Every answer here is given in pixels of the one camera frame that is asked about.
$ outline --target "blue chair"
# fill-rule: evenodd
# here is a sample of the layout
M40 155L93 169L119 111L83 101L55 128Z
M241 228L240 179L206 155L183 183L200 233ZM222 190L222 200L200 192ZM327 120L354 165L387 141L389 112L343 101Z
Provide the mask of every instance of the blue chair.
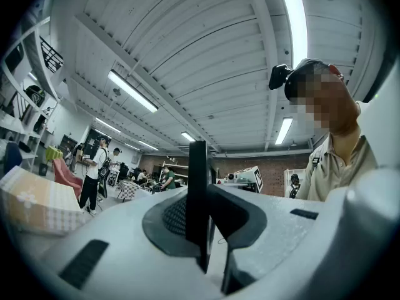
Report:
M15 142L9 142L6 146L6 155L4 156L4 174L8 173L13 167L20 166L23 161L21 152Z

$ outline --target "light fixture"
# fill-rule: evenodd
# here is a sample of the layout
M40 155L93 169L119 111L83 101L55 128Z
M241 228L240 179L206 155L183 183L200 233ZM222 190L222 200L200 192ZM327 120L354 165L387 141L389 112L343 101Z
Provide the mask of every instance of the light fixture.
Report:
M189 140L191 143L193 142L193 141L196 141L195 139L193 139L193 137L190 135L190 134L188 134L186 131L185 132L182 132L181 133L187 140Z
M288 134L289 128L293 122L292 117L286 117L283 119L281 130L277 136L275 144L282 144L286 135Z
M38 80L38 79L36 79L36 77L32 73L28 73L28 76L31 77L32 79L34 79L35 81Z
M306 13L303 0L284 0L292 36L293 69L308 56Z
M115 131L117 131L118 133L120 133L120 130L118 130L118 129L112 127L112 126L110 126L108 123L105 123L103 120L100 120L98 117L96 118L96 120L99 121L100 123L103 123L105 126L111 128L112 130L115 130Z
M131 146L130 144L128 144L128 143L125 143L125 145L127 145L128 147L131 147L131 148L133 148L133 149L135 149L135 150L138 150L138 151L140 151L140 149L138 149L138 148L136 148L136 147L134 147L134 146Z
M122 76L120 76L116 71L111 70L108 73L108 79L119 86L123 91L128 93L132 98L134 98L138 103L142 104L144 107L149 109L152 113L155 113L158 108L151 103L150 100L146 99L139 91L135 90L131 84L129 84Z
M152 147L152 146L150 146L150 144L144 143L144 142L141 141L141 140L139 140L139 142L140 142L141 144L144 144L145 146L151 148L151 149L154 149L154 150L157 150L157 151L158 151L158 149L157 149L156 147Z
M95 129L98 133L101 133L103 135L105 135L106 137L109 137L110 139L112 139L112 137L110 137L109 135L105 134L104 132L101 132L99 129Z

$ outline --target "fluorescent light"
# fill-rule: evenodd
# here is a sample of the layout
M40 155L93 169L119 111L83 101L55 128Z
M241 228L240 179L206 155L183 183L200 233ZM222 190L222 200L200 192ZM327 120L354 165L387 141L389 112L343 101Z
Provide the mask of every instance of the fluorescent light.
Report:
M107 134L105 134L104 132L101 132L100 130L98 130L98 129L95 129L98 133L101 133L101 134L103 134L103 135L105 135L106 137L109 137L110 139L112 139L112 137L110 137L109 135L107 135Z
M36 77L33 74L28 73L28 76L31 77L32 79L34 79L35 81L37 81Z
M115 130L115 131L117 131L118 133L120 133L120 130L118 130L118 129L112 127L112 126L110 126L108 123L105 123L103 120L100 120L98 117L96 118L96 120L99 121L100 123L103 123L105 126L111 128L112 130Z
M128 144L128 143L126 143L125 145L127 145L128 147L131 147L131 148L133 148L133 149L135 149L135 150L138 150L138 151L140 151L140 149L138 149L138 148L136 148L136 147L134 147L134 146L131 146L130 144Z
M191 135L188 134L187 132L182 132L181 134L182 134L187 140L189 140L191 143L192 143L193 141L196 141L196 140L193 139L193 137L191 137Z
M308 56L306 13L303 0L284 0L292 36L292 67Z
M139 91L135 90L132 85L130 85L123 77L121 77L117 72L111 70L108 73L108 79L119 86L123 91L128 93L137 102L142 104L144 107L149 109L152 113L155 113L158 108L146 99Z
M288 134L289 128L291 126L293 122L293 118L292 117L286 117L285 119L283 119L282 122L282 127L281 130L277 136L276 142L275 144L282 144L282 142L284 141L286 135Z
M157 150L157 151L158 151L158 149L157 149L156 147L152 147L152 146L150 146L150 144L144 143L144 142L141 141L141 140L139 140L139 142L140 142L141 144L144 144L144 145L147 146L147 147L150 147L151 149L154 149L154 150Z

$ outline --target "beige shirt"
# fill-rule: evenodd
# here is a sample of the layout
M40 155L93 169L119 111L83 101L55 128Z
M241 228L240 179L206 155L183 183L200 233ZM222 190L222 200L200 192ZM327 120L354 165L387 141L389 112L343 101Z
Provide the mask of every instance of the beige shirt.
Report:
M361 112L368 106L368 104L359 101L357 103ZM319 162L314 169L313 157L318 151L321 151L316 156L317 158L319 156ZM347 166L335 154L332 136L329 134L326 140L310 155L306 175L299 192L296 194L296 199L325 201L331 190L351 186L364 173L376 168L377 163L374 154L362 132L351 153L350 161L351 163Z

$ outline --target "pink chair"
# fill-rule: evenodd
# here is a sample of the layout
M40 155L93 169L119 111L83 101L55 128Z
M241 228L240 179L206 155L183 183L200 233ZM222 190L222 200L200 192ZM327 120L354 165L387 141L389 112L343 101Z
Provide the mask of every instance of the pink chair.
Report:
M76 199L81 195L83 180L74 176L68 169L63 158L54 159L52 161L56 182L65 184L74 189Z

